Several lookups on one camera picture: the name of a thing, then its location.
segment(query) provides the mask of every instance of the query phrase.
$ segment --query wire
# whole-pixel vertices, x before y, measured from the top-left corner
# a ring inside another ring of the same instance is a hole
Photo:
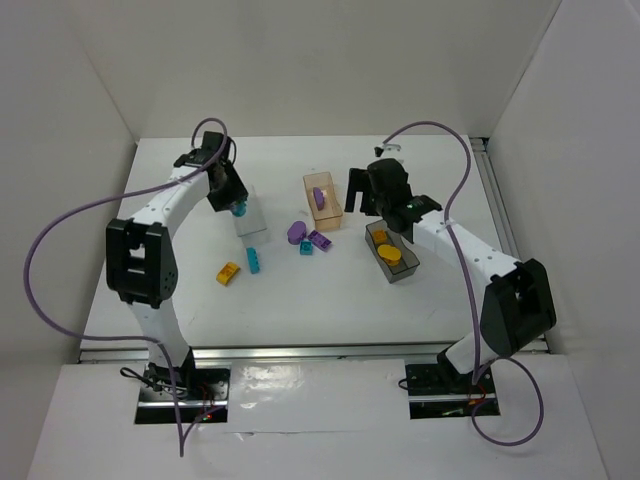
[[[418,395],[419,392],[424,392],[424,393],[431,393],[433,390],[429,387],[411,387],[409,388],[409,384],[407,383],[407,385],[403,385],[404,383],[407,382],[406,378],[403,378],[402,380],[398,380],[398,387],[400,387],[402,390],[405,390],[407,392],[413,392],[415,395]]]
[[[148,378],[144,378],[138,372],[134,372],[128,367],[122,367],[120,369],[120,375],[122,375],[124,378],[135,378],[136,380],[139,380],[140,382],[144,383],[147,387],[150,387],[150,388],[154,387],[153,382],[151,380],[149,380]]]
[[[202,385],[200,385],[200,390],[202,390],[202,407],[200,407],[200,412],[198,412],[198,413],[202,414],[202,413],[204,413],[204,409],[207,406],[205,402],[206,402],[207,397],[209,395],[207,394],[207,391],[204,389],[204,387]]]
[[[476,415],[478,414],[478,410],[480,410],[484,405],[486,405],[490,401],[495,401],[494,399],[485,400],[484,402],[479,403],[475,407],[473,407],[473,410],[471,411],[471,422],[473,423],[473,426],[476,429],[476,431],[487,442],[491,442],[494,445],[499,445],[501,447],[517,447],[517,446],[520,446],[520,445],[524,445],[529,440],[531,440],[533,437],[535,437],[538,434],[538,432],[540,431],[540,428],[542,428],[542,422],[544,421],[544,401],[542,400],[542,392],[540,391],[540,387],[538,386],[538,383],[536,382],[535,378],[533,378],[533,375],[531,374],[531,372],[527,369],[527,367],[525,367],[523,364],[521,364],[519,361],[515,360],[514,358],[499,357],[494,362],[488,363],[487,365],[482,367],[480,375],[482,375],[482,373],[484,373],[487,368],[489,368],[493,363],[497,362],[498,360],[508,360],[511,363],[515,363],[517,366],[519,366],[524,371],[524,373],[526,373],[527,377],[529,377],[529,380],[531,380],[531,384],[533,385],[533,389],[536,391],[536,396],[538,397],[538,408],[539,408],[539,411],[540,411],[540,413],[538,414],[538,422],[536,423],[536,426],[533,428],[531,433],[529,435],[527,435],[526,437],[520,439],[520,440],[514,440],[513,442],[504,442],[502,440],[496,440],[495,438],[491,438],[489,435],[484,433],[480,429],[480,427],[478,426],[478,421],[476,419]]]
[[[189,435],[189,432],[191,432],[191,430],[193,429],[193,427],[195,427],[198,423],[200,423],[203,419],[205,419],[208,415],[211,415],[214,412],[217,412],[218,410],[222,410],[224,407],[222,406],[218,406],[218,407],[213,407],[210,408],[209,410],[206,410],[204,413],[201,413],[200,415],[198,415],[196,418],[193,419],[193,422],[191,422],[191,425],[189,425],[187,427],[187,430],[184,432],[184,440],[187,439],[187,436]]]
[[[228,140],[228,135],[227,135],[227,126],[224,124],[224,122],[218,118],[205,118],[204,120],[202,120],[200,123],[198,123],[198,125],[196,126],[196,128],[193,131],[193,135],[191,136],[191,146],[193,147],[194,145],[194,141],[196,138],[196,135],[198,134],[198,131],[200,130],[200,128],[202,128],[203,125],[205,125],[206,123],[209,122],[215,122],[218,125],[220,125],[220,128],[222,129],[222,133],[224,135],[224,139],[222,144],[220,145],[220,148],[218,148],[218,150],[211,156],[211,158],[209,160],[207,160],[207,162],[205,162],[201,167],[197,168],[196,170],[194,170],[193,172],[189,173],[188,175],[185,175],[182,178],[179,178],[178,180],[174,180],[172,182],[168,182],[162,185],[156,185],[155,187],[149,187],[149,188],[145,188],[142,190],[137,190],[134,192],[128,192],[128,193],[122,193],[122,194],[118,194],[118,195],[112,195],[112,196],[108,196],[105,198],[102,198],[100,200],[95,200],[93,202],[87,203],[85,205],[81,205],[79,207],[76,207],[72,210],[69,210],[66,213],[63,213],[62,215],[60,215],[59,217],[53,219],[47,226],[45,226],[42,231],[36,236],[35,240],[33,241],[33,244],[31,245],[31,247],[29,248],[29,251],[27,252],[27,256],[25,258],[24,261],[24,267],[22,270],[22,280],[23,280],[23,284],[24,284],[24,291],[27,295],[27,299],[29,300],[29,304],[31,305],[31,308],[33,308],[33,310],[36,312],[36,314],[42,319],[42,321],[44,321],[47,325],[49,325],[49,327],[53,328],[55,331],[62,333],[63,335],[67,335],[69,337],[72,338],[76,338],[78,340],[90,340],[90,341],[109,341],[109,342],[115,342],[115,341],[129,341],[129,340],[143,340],[145,342],[151,342],[154,343],[158,346],[158,348],[160,349],[160,351],[162,352],[162,355],[164,356],[164,358],[167,360],[167,365],[169,365],[169,379],[170,379],[170,383],[171,383],[171,395],[173,397],[173,410],[175,413],[175,418],[176,418],[176,427],[178,429],[178,440],[179,440],[179,446],[180,446],[180,457],[184,456],[184,443],[186,441],[186,434],[183,433],[182,430],[182,418],[180,416],[180,406],[178,403],[178,388],[177,388],[177,380],[176,380],[176,373],[174,372],[172,365],[173,363],[171,362],[171,357],[169,356],[169,352],[167,351],[167,349],[165,348],[165,346],[156,338],[152,338],[152,337],[147,337],[145,335],[121,335],[121,336],[99,336],[99,335],[86,335],[84,333],[77,333],[74,332],[72,330],[69,330],[65,327],[63,327],[62,325],[58,324],[55,320],[53,320],[51,317],[49,317],[46,312],[42,309],[42,307],[40,306],[40,304],[38,303],[38,301],[35,298],[35,295],[33,293],[33,287],[31,285],[31,264],[33,263],[33,258],[36,254],[36,251],[38,250],[38,247],[40,246],[40,244],[42,243],[42,241],[44,240],[44,238],[47,236],[47,234],[53,230],[56,226],[58,226],[59,224],[61,224],[62,222],[64,222],[65,220],[67,220],[70,217],[73,217],[74,215],[77,215],[81,212],[84,212],[85,210],[89,210],[91,208],[95,208],[98,207],[100,205],[104,205],[106,203],[110,203],[110,202],[115,202],[118,200],[123,200],[125,198],[131,198],[131,197],[137,197],[140,195],[146,195],[147,193],[154,193],[154,192],[159,192],[161,190],[165,190],[167,188],[171,188],[175,185],[178,185],[179,183],[185,182],[191,178],[193,178],[194,176],[202,173],[203,171],[205,171],[207,168],[209,168],[209,166],[211,164],[213,164],[216,160],[218,160],[218,158],[220,157],[220,155],[222,154],[222,152],[224,151],[224,147],[226,146],[227,140]],[[189,428],[187,429],[187,432],[189,432],[192,428],[193,428],[193,423],[189,426]]]
[[[479,383],[479,382],[478,382],[478,384],[477,384],[476,386],[477,386],[477,387],[480,389],[480,391],[482,392],[482,397],[480,397],[480,398],[471,398],[471,387],[472,387],[472,386],[473,386],[473,385],[470,385],[470,386],[469,386],[469,395],[468,395],[468,398],[469,398],[469,406],[470,406],[470,407],[471,407],[471,406],[473,406],[473,405],[477,405],[478,403],[482,403],[482,402],[484,402],[484,400],[487,398],[487,391],[486,391],[486,390],[485,390],[485,388],[482,386],[482,384],[481,384],[481,383]]]
[[[231,139],[231,145],[233,145],[233,160],[231,160],[231,165],[235,165],[236,157],[238,156],[238,146],[233,138]]]
[[[471,321],[473,323],[473,345],[474,345],[474,359],[473,359],[473,375],[471,382],[475,385],[478,383],[479,375],[478,369],[480,368],[480,321],[478,320],[478,308],[476,306],[476,297],[473,291],[473,284],[471,283],[471,273],[469,272],[469,267],[467,266],[467,262],[464,259],[464,254],[462,253],[462,248],[460,247],[460,242],[458,241],[458,237],[456,236],[451,224],[449,223],[449,214],[451,212],[451,206],[455,201],[456,197],[464,187],[465,183],[467,183],[467,179],[469,178],[469,174],[471,173],[471,151],[469,147],[467,147],[466,142],[460,136],[458,132],[454,129],[444,125],[440,122],[433,122],[430,120],[423,120],[419,122],[413,122],[408,125],[405,125],[402,128],[399,128],[391,135],[389,135],[386,139],[383,140],[382,143],[387,144],[395,137],[400,135],[401,133],[406,132],[407,130],[418,127],[418,126],[433,126],[438,127],[449,134],[453,135],[462,148],[464,149],[465,156],[467,157],[467,163],[464,170],[464,175],[462,175],[462,179],[458,186],[454,189],[453,193],[447,200],[447,203],[444,207],[444,223],[446,224],[447,232],[449,233],[449,237],[451,238],[451,242],[453,243],[453,247],[456,250],[456,254],[458,255],[458,260],[460,261],[460,267],[462,268],[462,275],[464,276],[464,283],[467,287],[467,295],[469,297],[469,305],[471,307]]]
[[[482,374],[494,362],[489,362],[482,368],[480,367],[480,321],[478,319],[478,309],[476,306],[476,298],[473,291],[473,283],[471,282],[471,274],[469,272],[469,267],[467,266],[467,262],[464,258],[464,254],[462,252],[460,242],[458,241],[458,237],[456,236],[455,232],[453,231],[453,228],[451,227],[451,224],[449,223],[449,220],[450,220],[449,214],[451,212],[451,206],[453,205],[453,202],[455,201],[456,197],[460,193],[460,190],[462,190],[462,187],[464,187],[465,183],[467,183],[467,179],[469,178],[469,174],[471,173],[471,151],[469,150],[469,147],[467,146],[466,142],[458,132],[456,132],[451,127],[448,127],[440,122],[434,122],[431,120],[422,120],[422,121],[413,122],[408,125],[405,125],[404,127],[399,128],[398,130],[393,132],[391,135],[389,135],[386,139],[383,140],[382,143],[383,144],[389,143],[391,140],[393,140],[395,137],[397,137],[401,133],[404,133],[407,130],[414,127],[418,127],[418,126],[437,127],[453,135],[455,139],[458,140],[460,145],[462,145],[462,148],[464,149],[464,153],[467,159],[464,175],[462,176],[460,183],[454,189],[453,193],[449,197],[449,200],[447,200],[447,203],[444,207],[444,221],[446,224],[447,232],[449,233],[449,237],[451,238],[451,242],[453,243],[453,247],[455,248],[456,254],[458,256],[458,260],[460,262],[460,268],[462,269],[462,275],[464,276],[464,283],[467,288],[467,296],[469,297],[469,306],[471,307],[471,321],[473,323],[473,345],[474,345],[473,375],[471,377],[471,383],[472,385],[477,385],[478,380],[480,379]],[[498,359],[496,360],[509,360],[510,362],[515,363],[529,377],[529,380],[531,380],[531,383],[533,384],[533,388],[536,391],[536,395],[538,396],[538,403],[540,406],[538,423],[536,424],[536,427],[533,429],[533,431],[526,437],[522,438],[521,440],[516,440],[514,442],[503,442],[501,440],[496,440],[494,438],[491,438],[480,429],[475,418],[478,409],[482,407],[482,405],[486,404],[487,403],[486,401],[474,407],[473,411],[471,412],[471,421],[473,422],[473,426],[478,432],[478,434],[480,434],[480,436],[485,440],[487,440],[488,442],[491,442],[495,445],[504,446],[504,447],[515,447],[518,445],[523,445],[527,443],[529,440],[531,440],[532,438],[534,438],[540,431],[540,427],[542,427],[542,422],[544,420],[544,402],[542,400],[542,393],[540,392],[540,387],[538,386],[538,383],[536,382],[535,378],[533,378],[533,375],[531,374],[531,372],[522,363],[518,362],[517,360],[514,360],[513,358],[508,358],[508,357],[498,357]]]

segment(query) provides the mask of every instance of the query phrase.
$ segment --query yellow lego brick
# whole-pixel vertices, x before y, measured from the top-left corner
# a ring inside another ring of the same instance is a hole
[[[402,252],[391,245],[380,245],[378,247],[378,255],[380,255],[380,258],[382,258],[387,265],[392,267],[398,265],[402,259]]]
[[[387,241],[387,232],[384,230],[376,230],[373,232],[373,243],[376,245]]]
[[[240,270],[239,266],[237,266],[233,262],[229,262],[224,267],[222,267],[222,270],[220,270],[220,272],[218,272],[216,280],[226,286],[231,281],[233,276],[238,273],[238,270]]]

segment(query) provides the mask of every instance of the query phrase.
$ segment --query purple object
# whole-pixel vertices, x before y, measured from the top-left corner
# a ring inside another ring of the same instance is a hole
[[[309,234],[309,240],[316,247],[318,247],[323,252],[326,252],[327,249],[331,246],[331,240],[322,235],[321,233],[316,232],[315,230]]]
[[[324,195],[318,187],[313,187],[313,199],[316,201],[318,210],[322,210],[324,208]]]
[[[291,245],[298,245],[302,241],[304,237],[307,235],[307,226],[304,222],[298,220],[297,222],[293,222],[293,225],[289,227],[287,231],[287,237],[289,238],[289,243]]]

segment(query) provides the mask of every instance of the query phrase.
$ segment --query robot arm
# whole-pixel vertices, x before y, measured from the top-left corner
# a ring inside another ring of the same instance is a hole
[[[202,147],[182,155],[169,181],[201,168],[221,147],[223,135],[205,132]],[[189,383],[195,363],[185,341],[171,299],[178,283],[178,267],[171,241],[200,200],[207,198],[215,211],[243,213],[247,190],[228,160],[229,141],[219,159],[184,182],[158,193],[127,220],[113,219],[107,226],[107,284],[129,305],[143,335],[165,346],[168,365],[156,344],[149,344],[149,367],[155,380],[166,381],[174,368],[183,384]]]
[[[376,149],[399,148],[395,145]],[[345,211],[354,209],[355,196],[362,192],[360,211],[381,216],[387,226],[458,268],[459,260],[447,232],[442,207],[426,195],[414,196],[408,174],[400,162],[384,158],[366,170],[349,171]],[[496,251],[475,235],[450,220],[462,247],[476,293],[480,315],[480,362],[511,356],[556,323],[547,274],[539,262],[525,263]],[[456,378],[474,367],[473,333],[438,355],[443,374]]]

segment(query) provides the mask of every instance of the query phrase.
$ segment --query black bracket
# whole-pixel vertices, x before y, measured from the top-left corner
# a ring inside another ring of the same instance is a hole
[[[107,225],[107,285],[120,300],[159,308],[178,284],[178,267],[167,227],[113,219]]]
[[[426,195],[414,196],[408,180],[409,174],[394,158],[377,160],[366,170],[352,168],[344,210],[353,212],[356,193],[362,192],[360,212],[382,217],[391,231],[413,243],[413,224],[442,206]]]
[[[220,149],[223,141],[224,135],[219,132],[204,132],[202,146],[180,155],[173,166],[201,167]],[[207,200],[216,212],[229,210],[233,205],[246,201],[249,196],[233,162],[229,160],[230,144],[230,138],[227,137],[220,157],[207,168],[210,190]]]
[[[509,357],[556,324],[556,311],[544,266],[535,259],[487,285],[480,332],[491,350]]]

